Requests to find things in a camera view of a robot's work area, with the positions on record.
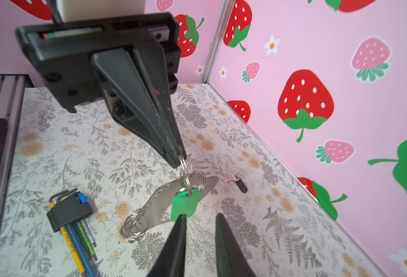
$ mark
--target floral pattern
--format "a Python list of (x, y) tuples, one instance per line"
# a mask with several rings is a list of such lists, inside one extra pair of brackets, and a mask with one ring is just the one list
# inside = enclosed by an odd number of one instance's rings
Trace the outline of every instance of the floral pattern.
[[(187, 164), (221, 180), (187, 222), (186, 276), (216, 276), (215, 216), (224, 213), (257, 276), (382, 276), (209, 85), (172, 96)], [(129, 244), (125, 218), (175, 177), (145, 141), (115, 123), (103, 101), (65, 113), (47, 89), (27, 89), (0, 229), (0, 277), (78, 276), (46, 212), (49, 196), (78, 188), (95, 212), (98, 276), (145, 276), (173, 223)]]

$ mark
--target table surface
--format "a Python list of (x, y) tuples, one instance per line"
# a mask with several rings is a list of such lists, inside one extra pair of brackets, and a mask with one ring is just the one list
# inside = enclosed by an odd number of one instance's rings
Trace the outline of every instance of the table surface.
[[(193, 169), (221, 180), (238, 173), (247, 193), (219, 181), (187, 220), (186, 276), (216, 276), (215, 216), (223, 213), (259, 276), (383, 276), (209, 85), (182, 85), (174, 115)], [(145, 141), (115, 123), (103, 101), (66, 112), (46, 88), (25, 92), (0, 229), (0, 277), (79, 276), (64, 238), (46, 217), (48, 198), (78, 187), (97, 276), (145, 276), (173, 223), (128, 243), (124, 219), (174, 178)]]

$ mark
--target green key fob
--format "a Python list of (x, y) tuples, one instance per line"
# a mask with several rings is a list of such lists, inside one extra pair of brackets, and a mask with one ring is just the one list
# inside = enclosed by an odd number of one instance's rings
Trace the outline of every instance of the green key fob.
[(193, 198), (189, 197), (188, 191), (179, 192), (173, 198), (173, 207), (171, 208), (171, 221), (176, 222), (181, 214), (186, 214), (187, 218), (196, 212), (197, 203), (199, 203), (201, 192), (198, 188), (192, 189)]

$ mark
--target key ring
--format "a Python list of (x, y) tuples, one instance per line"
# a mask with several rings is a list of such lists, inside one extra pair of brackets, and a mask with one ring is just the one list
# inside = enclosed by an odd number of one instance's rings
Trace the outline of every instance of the key ring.
[[(180, 160), (180, 166), (182, 167), (182, 171), (183, 171), (183, 177), (184, 177), (184, 183), (185, 183), (185, 188), (188, 190), (188, 195), (190, 198), (193, 198), (193, 193), (191, 190), (191, 184), (190, 184), (190, 171), (188, 169), (188, 166), (185, 162), (185, 159), (182, 156), (179, 156), (179, 160)], [(176, 168), (176, 175), (177, 178), (180, 178), (180, 172), (179, 169)]]

